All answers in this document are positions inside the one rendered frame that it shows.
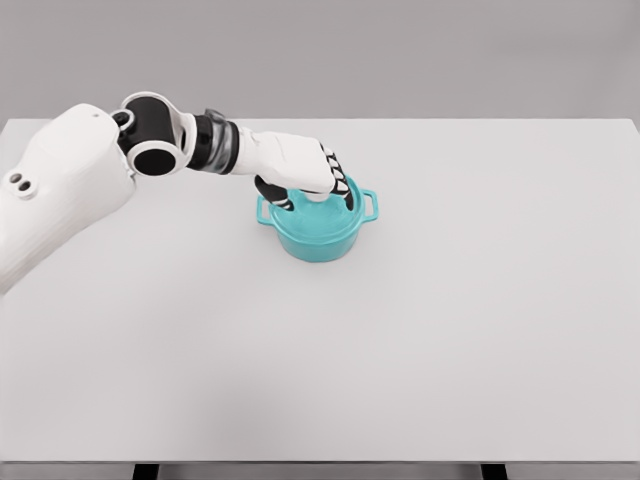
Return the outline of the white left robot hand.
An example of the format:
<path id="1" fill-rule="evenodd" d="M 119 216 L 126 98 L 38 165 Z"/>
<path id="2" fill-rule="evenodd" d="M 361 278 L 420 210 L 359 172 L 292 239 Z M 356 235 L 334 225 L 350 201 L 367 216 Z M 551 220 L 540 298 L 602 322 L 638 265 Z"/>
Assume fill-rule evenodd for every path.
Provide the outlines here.
<path id="1" fill-rule="evenodd" d="M 257 148 L 254 183 L 272 205 L 295 209 L 289 190 L 300 190 L 314 201 L 329 195 L 344 200 L 348 211 L 354 209 L 354 196 L 336 154 L 312 137 L 262 132 L 251 135 Z"/>

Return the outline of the teal pot lid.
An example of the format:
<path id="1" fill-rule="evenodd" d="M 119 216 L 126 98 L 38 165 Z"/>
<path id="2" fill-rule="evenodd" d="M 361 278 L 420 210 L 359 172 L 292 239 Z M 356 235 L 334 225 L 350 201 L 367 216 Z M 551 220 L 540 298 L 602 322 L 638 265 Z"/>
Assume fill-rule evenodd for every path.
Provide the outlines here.
<path id="1" fill-rule="evenodd" d="M 350 176 L 347 184 L 353 196 L 353 209 L 347 208 L 344 198 L 330 194 L 322 202 L 311 201 L 301 190 L 289 190 L 293 210 L 270 205 L 269 216 L 274 227 L 286 236 L 298 239 L 318 239 L 339 236 L 359 225 L 364 218 L 362 193 Z"/>

